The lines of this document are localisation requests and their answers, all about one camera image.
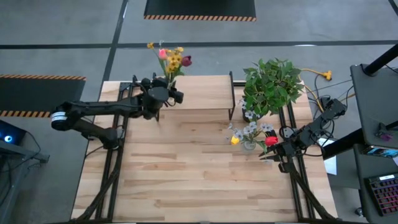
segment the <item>keyboard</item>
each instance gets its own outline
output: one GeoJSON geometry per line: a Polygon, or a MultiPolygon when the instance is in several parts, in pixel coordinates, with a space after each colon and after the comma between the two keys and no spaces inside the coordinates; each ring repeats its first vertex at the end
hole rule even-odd
{"type": "Polygon", "coordinates": [[[398,212],[398,174],[365,179],[380,216],[398,212]]]}

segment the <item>wood grain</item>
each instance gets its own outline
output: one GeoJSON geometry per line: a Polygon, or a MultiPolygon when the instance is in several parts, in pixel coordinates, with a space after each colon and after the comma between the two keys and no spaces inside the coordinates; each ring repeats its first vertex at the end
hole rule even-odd
{"type": "MultiPolygon", "coordinates": [[[[196,87],[201,93],[201,85],[192,83],[192,88],[196,87]]],[[[118,88],[119,82],[105,82],[100,100],[115,100],[118,88]]],[[[242,94],[242,88],[235,88],[237,106],[232,122],[239,128],[247,125],[238,105],[242,94]]],[[[200,104],[185,98],[183,105],[191,102],[200,104]]],[[[301,96],[293,109],[298,126],[311,122],[307,97],[301,96]]],[[[260,147],[247,155],[241,146],[229,144],[226,137],[232,133],[227,129],[226,110],[164,110],[161,115],[159,123],[129,120],[114,221],[297,221],[289,175],[281,174],[275,162],[259,161],[260,147]]],[[[97,116],[95,123],[109,127],[112,120],[112,116],[97,116]]],[[[280,128],[277,115],[267,115],[260,123],[280,128]]],[[[99,145],[90,142],[88,152],[99,145]]],[[[319,154],[320,150],[310,147],[308,153],[319,154]]],[[[105,150],[99,150],[86,159],[72,218],[79,216],[99,191],[105,155],[105,150]]],[[[312,191],[336,216],[322,158],[305,157],[305,165],[312,191]]],[[[300,198],[305,210],[303,193],[300,198]]]]}

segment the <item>white paper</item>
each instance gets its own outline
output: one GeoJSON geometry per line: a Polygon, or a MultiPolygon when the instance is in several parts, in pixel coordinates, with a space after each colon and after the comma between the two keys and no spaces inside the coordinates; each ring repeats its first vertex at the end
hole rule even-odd
{"type": "MultiPolygon", "coordinates": [[[[325,138],[320,138],[319,140],[318,140],[318,143],[322,146],[323,145],[323,143],[326,141],[326,139],[325,138]]],[[[328,140],[326,143],[325,143],[325,145],[323,145],[323,146],[327,146],[327,145],[329,145],[329,144],[331,144],[331,143],[333,143],[334,142],[334,140],[328,140]]],[[[333,175],[337,175],[337,163],[336,163],[336,156],[333,156],[333,157],[331,157],[331,158],[329,158],[329,159],[327,159],[327,160],[325,160],[325,161],[323,161],[324,163],[325,163],[325,168],[326,168],[326,172],[328,173],[328,174],[333,174],[333,175]]]]}

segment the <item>concrete floor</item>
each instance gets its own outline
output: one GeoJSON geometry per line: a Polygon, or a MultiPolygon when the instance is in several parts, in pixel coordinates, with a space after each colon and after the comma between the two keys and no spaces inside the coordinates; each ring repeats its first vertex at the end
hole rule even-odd
{"type": "MultiPolygon", "coordinates": [[[[146,0],[129,1],[119,43],[157,42],[161,39],[168,42],[398,39],[398,17],[388,0],[257,0],[257,22],[252,23],[145,21],[145,3],[146,0]]],[[[110,44],[121,5],[122,0],[2,0],[0,45],[110,44]]],[[[333,45],[185,50],[193,57],[193,65],[187,69],[192,75],[219,75],[233,71],[234,79],[242,80],[242,68],[251,66],[251,62],[259,58],[288,58],[298,68],[320,72],[332,70],[332,81],[318,79],[320,88],[349,80],[350,65],[369,63],[390,47],[333,45]]],[[[86,76],[88,79],[81,99],[95,101],[108,55],[109,49],[0,49],[0,73],[86,76]]],[[[390,66],[398,67],[398,60],[391,62],[390,66]]],[[[151,77],[152,72],[159,72],[159,66],[149,50],[117,49],[109,79],[130,80],[133,74],[141,79],[151,77]]],[[[302,78],[314,88],[314,74],[303,73],[302,78]]],[[[347,82],[320,90],[320,95],[338,97],[351,85],[347,82]]],[[[336,138],[360,127],[355,98],[348,100],[348,106],[346,115],[336,121],[336,138]]],[[[47,165],[30,171],[26,177],[11,223],[68,220],[87,141],[73,131],[60,133],[52,130],[47,119],[1,119],[30,131],[43,152],[51,155],[47,165]]],[[[360,205],[355,190],[333,187],[332,192],[340,218],[365,222],[353,214],[360,205]]]]}

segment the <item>red flower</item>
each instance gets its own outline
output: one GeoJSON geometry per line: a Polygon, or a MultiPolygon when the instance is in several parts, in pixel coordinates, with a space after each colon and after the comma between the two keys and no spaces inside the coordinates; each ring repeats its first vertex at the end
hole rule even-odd
{"type": "Polygon", "coordinates": [[[182,64],[182,66],[185,66],[185,67],[190,66],[192,64],[191,56],[183,57],[182,60],[181,60],[181,64],[182,64]]]}
{"type": "Polygon", "coordinates": [[[278,137],[269,136],[266,137],[266,146],[272,146],[278,143],[278,137]]]}

